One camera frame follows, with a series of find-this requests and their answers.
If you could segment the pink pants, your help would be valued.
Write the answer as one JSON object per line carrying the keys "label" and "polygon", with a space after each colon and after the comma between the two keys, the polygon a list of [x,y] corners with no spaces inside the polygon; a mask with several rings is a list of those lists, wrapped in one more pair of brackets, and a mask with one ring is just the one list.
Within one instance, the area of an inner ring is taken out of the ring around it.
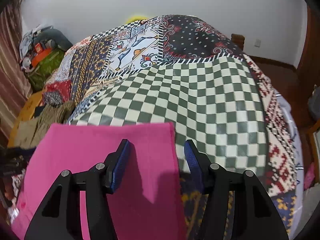
{"label": "pink pants", "polygon": [[20,239],[184,239],[174,126],[53,124],[17,207]]}

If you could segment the olive green pants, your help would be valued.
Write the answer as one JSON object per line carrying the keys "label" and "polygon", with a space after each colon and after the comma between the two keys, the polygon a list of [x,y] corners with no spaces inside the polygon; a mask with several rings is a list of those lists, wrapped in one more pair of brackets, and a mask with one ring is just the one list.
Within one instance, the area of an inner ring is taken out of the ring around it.
{"label": "olive green pants", "polygon": [[75,109],[75,103],[69,100],[61,106],[46,105],[38,117],[19,123],[14,147],[30,149],[36,147],[44,138],[52,124],[63,124]]}

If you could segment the wooden lap desk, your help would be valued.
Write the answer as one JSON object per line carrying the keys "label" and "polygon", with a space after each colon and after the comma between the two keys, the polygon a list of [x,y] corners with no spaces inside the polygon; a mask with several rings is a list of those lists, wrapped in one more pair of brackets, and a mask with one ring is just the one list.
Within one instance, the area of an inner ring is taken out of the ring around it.
{"label": "wooden lap desk", "polygon": [[25,105],[21,109],[14,126],[10,132],[10,137],[7,146],[13,147],[15,137],[17,134],[18,126],[21,121],[28,121],[30,120],[35,112],[35,108],[38,107],[41,104],[42,101],[42,91],[39,91],[37,93],[34,93],[30,96],[30,98],[26,101]]}

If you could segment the striped red curtain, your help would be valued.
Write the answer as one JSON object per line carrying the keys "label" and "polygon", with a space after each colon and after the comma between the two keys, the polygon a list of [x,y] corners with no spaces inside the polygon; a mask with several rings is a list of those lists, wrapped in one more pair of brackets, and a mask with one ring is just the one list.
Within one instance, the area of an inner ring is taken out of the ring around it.
{"label": "striped red curtain", "polygon": [[8,138],[22,107],[32,94],[20,69],[21,0],[9,0],[1,11],[1,132]]}

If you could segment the green storage bag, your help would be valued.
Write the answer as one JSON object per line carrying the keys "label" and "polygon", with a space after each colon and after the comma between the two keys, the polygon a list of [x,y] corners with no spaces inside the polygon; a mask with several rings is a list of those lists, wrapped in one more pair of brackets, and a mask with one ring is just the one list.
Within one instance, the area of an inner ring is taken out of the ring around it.
{"label": "green storage bag", "polygon": [[38,92],[43,89],[44,84],[52,73],[59,68],[65,52],[59,48],[52,49],[52,52],[43,59],[36,67],[33,67],[31,72],[27,73],[27,78],[31,84],[33,92]]}

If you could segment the brown wooden door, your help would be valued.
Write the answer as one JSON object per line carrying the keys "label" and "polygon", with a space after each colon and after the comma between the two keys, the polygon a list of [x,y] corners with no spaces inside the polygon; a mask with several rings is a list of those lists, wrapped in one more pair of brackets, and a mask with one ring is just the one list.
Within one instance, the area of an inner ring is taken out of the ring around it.
{"label": "brown wooden door", "polygon": [[299,81],[308,90],[319,86],[319,13],[308,9],[308,22],[302,56],[297,68]]}

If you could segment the orange box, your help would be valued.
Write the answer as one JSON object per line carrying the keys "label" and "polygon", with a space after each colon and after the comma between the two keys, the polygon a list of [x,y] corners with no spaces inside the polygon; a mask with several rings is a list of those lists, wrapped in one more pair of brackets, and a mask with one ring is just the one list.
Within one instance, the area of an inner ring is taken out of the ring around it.
{"label": "orange box", "polygon": [[36,54],[32,61],[31,64],[33,67],[36,67],[43,59],[45,59],[50,53],[52,52],[51,48],[45,49],[42,52]]}

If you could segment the patchwork bed quilt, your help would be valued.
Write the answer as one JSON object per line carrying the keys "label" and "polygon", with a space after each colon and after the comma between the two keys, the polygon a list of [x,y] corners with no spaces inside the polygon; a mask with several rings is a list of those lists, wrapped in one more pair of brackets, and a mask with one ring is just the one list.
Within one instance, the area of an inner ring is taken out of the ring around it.
{"label": "patchwork bed quilt", "polygon": [[303,163],[290,104],[248,55],[203,20],[163,15],[87,37],[67,50],[43,97],[52,105],[74,101],[71,125],[171,122],[189,239],[207,197],[189,177],[187,139],[230,171],[253,170],[293,238]]}

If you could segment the wall power socket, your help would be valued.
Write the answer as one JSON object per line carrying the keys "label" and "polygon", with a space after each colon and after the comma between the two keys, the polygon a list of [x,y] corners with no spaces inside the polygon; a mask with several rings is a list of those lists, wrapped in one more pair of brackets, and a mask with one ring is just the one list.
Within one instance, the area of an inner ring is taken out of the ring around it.
{"label": "wall power socket", "polygon": [[256,41],[255,41],[255,43],[254,43],[254,46],[259,48],[260,45],[261,45],[261,40],[256,39]]}

